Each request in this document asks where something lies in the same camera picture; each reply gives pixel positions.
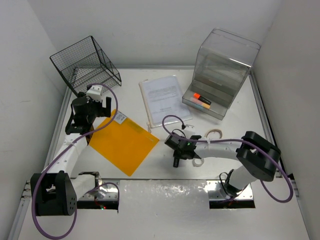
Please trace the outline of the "pink black highlighter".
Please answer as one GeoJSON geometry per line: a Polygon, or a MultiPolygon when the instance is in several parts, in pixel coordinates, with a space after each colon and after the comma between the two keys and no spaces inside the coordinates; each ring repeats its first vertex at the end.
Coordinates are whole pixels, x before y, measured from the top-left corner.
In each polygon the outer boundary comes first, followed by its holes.
{"type": "Polygon", "coordinates": [[[174,168],[178,168],[179,167],[179,163],[180,163],[180,158],[175,156],[174,159],[173,159],[173,167],[174,168]]]}

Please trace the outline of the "yellow clip file folder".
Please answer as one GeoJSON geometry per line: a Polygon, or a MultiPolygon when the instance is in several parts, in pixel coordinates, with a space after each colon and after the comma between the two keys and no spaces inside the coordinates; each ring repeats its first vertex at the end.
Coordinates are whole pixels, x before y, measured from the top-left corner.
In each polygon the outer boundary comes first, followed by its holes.
{"type": "Polygon", "coordinates": [[[95,132],[89,145],[127,176],[131,176],[159,139],[120,111],[113,110],[95,132]]]}

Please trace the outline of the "yellow translucent highlighter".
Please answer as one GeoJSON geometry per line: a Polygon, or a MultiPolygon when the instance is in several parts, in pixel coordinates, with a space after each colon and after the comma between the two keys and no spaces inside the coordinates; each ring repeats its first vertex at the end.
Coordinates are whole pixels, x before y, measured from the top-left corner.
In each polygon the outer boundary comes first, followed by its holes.
{"type": "Polygon", "coordinates": [[[190,100],[191,102],[193,102],[193,103],[195,103],[195,104],[197,104],[197,105],[205,108],[205,109],[210,109],[210,105],[209,105],[209,104],[204,103],[204,102],[202,102],[202,101],[200,101],[200,100],[198,100],[198,99],[196,99],[196,98],[194,98],[194,97],[191,97],[189,100],[190,100]]]}

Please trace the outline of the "orange black highlighter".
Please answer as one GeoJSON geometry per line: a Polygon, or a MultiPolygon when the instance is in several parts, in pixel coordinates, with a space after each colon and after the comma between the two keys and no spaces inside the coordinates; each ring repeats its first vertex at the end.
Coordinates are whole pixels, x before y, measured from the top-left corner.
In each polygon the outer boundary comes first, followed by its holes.
{"type": "Polygon", "coordinates": [[[194,93],[193,94],[193,96],[197,99],[197,100],[199,100],[199,101],[201,101],[201,102],[203,102],[203,103],[205,103],[205,104],[207,104],[207,105],[211,105],[212,104],[212,102],[210,101],[210,100],[208,100],[207,98],[205,98],[205,97],[203,97],[202,95],[200,95],[200,94],[198,94],[198,93],[194,93]]]}

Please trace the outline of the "clear plastic drawer cabinet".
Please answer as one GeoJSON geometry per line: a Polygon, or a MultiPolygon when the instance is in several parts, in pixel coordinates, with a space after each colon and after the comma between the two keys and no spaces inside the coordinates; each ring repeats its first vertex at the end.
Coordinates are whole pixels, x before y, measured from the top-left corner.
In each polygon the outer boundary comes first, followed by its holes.
{"type": "Polygon", "coordinates": [[[198,50],[192,80],[182,102],[222,120],[251,72],[260,48],[255,40],[213,29],[198,50]],[[194,93],[211,101],[210,109],[190,101],[195,98],[194,93]]]}

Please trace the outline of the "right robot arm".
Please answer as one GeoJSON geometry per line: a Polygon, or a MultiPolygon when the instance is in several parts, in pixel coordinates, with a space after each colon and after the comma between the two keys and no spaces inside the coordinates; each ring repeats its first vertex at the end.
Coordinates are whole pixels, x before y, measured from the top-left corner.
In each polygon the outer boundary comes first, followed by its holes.
{"type": "Polygon", "coordinates": [[[241,163],[231,169],[220,188],[228,199],[234,199],[249,184],[259,180],[272,182],[281,151],[276,146],[253,131],[247,131],[241,139],[210,140],[200,135],[189,138],[170,133],[164,144],[173,150],[173,166],[177,168],[180,160],[204,160],[220,158],[241,163]]]}

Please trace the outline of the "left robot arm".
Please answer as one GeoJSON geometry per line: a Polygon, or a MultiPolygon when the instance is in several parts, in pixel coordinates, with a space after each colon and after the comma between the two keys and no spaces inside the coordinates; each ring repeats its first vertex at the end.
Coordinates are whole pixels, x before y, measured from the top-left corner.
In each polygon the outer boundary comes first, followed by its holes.
{"type": "Polygon", "coordinates": [[[111,116],[112,99],[81,96],[71,102],[71,114],[65,127],[64,142],[54,160],[41,173],[31,177],[32,215],[71,216],[77,201],[97,185],[97,172],[82,172],[75,179],[71,173],[81,152],[93,135],[96,118],[111,116]]]}

